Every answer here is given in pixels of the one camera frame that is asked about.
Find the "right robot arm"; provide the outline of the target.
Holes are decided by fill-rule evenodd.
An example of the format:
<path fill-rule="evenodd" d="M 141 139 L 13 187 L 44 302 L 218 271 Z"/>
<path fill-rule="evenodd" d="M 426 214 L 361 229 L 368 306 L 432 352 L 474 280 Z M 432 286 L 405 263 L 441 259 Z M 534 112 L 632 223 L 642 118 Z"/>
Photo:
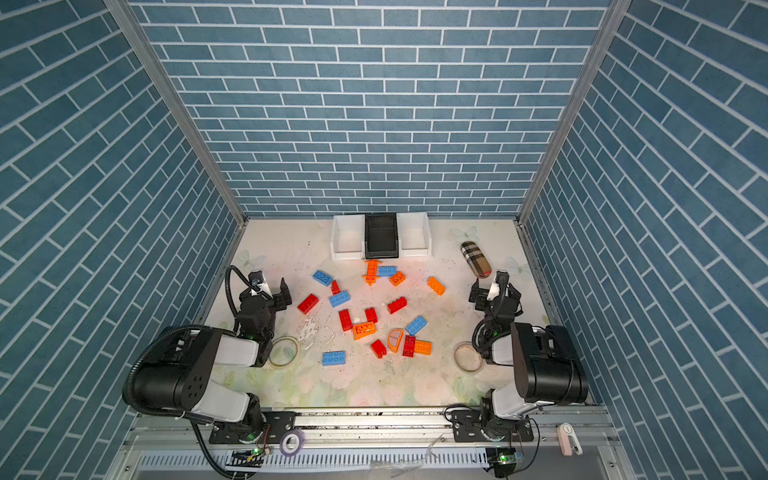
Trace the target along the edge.
<path fill-rule="evenodd" d="M 490 287 L 476 281 L 470 288 L 468 301 L 483 314 L 473 330 L 473 349 L 487 364 L 513 369 L 511 384 L 489 390 L 482 399 L 480 418 L 485 423 L 518 421 L 543 407 L 582 403 L 589 394 L 567 329 L 520 321 L 521 298 L 502 270 Z"/>

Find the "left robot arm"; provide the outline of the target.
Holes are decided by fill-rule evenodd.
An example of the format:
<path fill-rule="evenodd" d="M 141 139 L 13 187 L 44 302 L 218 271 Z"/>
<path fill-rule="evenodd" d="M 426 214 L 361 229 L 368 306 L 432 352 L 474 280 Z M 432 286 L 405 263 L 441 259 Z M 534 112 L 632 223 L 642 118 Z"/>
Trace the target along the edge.
<path fill-rule="evenodd" d="M 274 346 L 276 314 L 292 304 L 292 297 L 285 281 L 273 292 L 262 271 L 245 275 L 233 265 L 224 285 L 234 328 L 166 328 L 129 370 L 122 398 L 143 415 L 233 425 L 250 440 L 264 428 L 259 399 L 212 380 L 211 374 L 216 365 L 264 366 Z"/>

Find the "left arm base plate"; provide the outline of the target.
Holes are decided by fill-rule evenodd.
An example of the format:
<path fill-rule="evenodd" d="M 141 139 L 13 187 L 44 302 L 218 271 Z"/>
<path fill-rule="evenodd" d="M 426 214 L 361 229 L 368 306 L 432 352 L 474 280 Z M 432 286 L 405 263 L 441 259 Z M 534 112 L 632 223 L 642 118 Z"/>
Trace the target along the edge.
<path fill-rule="evenodd" d="M 295 411 L 262 411 L 256 423 L 251 418 L 237 423 L 215 422 L 209 436 L 213 445 L 277 445 L 294 428 Z"/>

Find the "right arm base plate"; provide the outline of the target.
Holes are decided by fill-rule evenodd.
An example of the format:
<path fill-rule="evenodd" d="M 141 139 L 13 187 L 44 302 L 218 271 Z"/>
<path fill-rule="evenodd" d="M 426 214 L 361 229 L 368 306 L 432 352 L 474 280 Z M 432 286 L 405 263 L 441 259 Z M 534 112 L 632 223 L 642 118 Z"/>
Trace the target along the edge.
<path fill-rule="evenodd" d="M 534 432 L 528 420 L 507 420 L 488 411 L 459 406 L 448 408 L 444 417 L 451 425 L 457 443 L 531 442 Z"/>

